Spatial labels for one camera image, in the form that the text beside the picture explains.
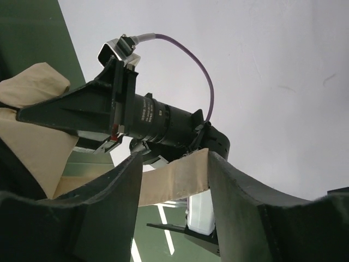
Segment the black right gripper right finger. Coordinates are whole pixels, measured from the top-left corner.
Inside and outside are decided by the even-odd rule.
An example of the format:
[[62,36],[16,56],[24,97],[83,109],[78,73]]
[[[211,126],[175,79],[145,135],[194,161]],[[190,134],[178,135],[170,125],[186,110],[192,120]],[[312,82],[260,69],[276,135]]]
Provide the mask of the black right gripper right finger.
[[208,179],[222,261],[348,261],[348,190],[301,199],[214,152]]

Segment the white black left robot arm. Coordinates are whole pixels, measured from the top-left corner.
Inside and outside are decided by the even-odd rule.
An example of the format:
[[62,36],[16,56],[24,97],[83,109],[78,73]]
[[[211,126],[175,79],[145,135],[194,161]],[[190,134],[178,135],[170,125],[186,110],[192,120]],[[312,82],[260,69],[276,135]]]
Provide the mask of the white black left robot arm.
[[102,65],[83,86],[19,110],[18,121],[76,135],[75,150],[84,153],[111,152],[129,137],[130,152],[154,168],[204,148],[228,158],[228,137],[204,119],[202,110],[190,113],[150,93],[138,95],[135,67],[113,55]]

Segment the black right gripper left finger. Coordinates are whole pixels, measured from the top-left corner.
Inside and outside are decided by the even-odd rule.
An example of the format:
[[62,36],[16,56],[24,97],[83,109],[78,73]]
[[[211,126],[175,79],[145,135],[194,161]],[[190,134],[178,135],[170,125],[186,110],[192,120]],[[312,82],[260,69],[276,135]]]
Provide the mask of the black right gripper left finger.
[[1,192],[1,261],[129,261],[141,180],[133,153],[56,199]]

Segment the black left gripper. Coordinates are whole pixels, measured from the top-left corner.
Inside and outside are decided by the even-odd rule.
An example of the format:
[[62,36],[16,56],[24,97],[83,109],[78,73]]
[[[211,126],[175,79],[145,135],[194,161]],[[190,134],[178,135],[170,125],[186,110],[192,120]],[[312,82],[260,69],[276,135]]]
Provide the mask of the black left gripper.
[[94,80],[60,96],[20,109],[17,120],[72,134],[106,134],[108,137],[99,149],[109,153],[129,135],[133,124],[137,76],[133,65],[111,55]]

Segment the beige folding umbrella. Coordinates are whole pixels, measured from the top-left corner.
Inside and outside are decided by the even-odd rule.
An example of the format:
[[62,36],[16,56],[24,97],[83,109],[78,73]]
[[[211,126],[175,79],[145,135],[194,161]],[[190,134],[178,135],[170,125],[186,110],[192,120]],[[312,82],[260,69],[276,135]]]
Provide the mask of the beige folding umbrella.
[[[1,82],[1,190],[34,200],[54,199],[85,187],[102,171],[64,176],[77,136],[17,119],[25,106],[66,94],[70,82],[47,63],[36,63]],[[143,173],[140,206],[207,191],[208,150]]]

